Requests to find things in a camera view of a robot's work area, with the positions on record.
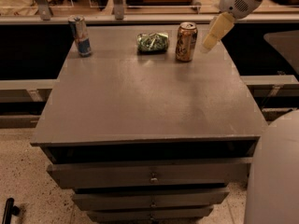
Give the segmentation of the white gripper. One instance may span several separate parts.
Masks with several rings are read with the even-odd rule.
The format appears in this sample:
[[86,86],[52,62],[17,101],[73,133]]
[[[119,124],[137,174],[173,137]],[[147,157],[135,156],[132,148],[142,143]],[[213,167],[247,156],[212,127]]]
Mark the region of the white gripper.
[[210,22],[204,35],[200,50],[208,53],[234,27],[235,19],[243,19],[254,11],[263,0],[220,0],[219,10],[222,12]]

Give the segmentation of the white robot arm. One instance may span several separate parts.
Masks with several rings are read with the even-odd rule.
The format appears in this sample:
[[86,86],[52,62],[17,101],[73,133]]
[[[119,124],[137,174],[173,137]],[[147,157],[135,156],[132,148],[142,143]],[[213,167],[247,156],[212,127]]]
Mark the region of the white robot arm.
[[[263,0],[219,0],[201,51],[209,52]],[[298,0],[286,0],[294,5]],[[299,224],[299,110],[274,120],[256,145],[249,170],[244,224]]]

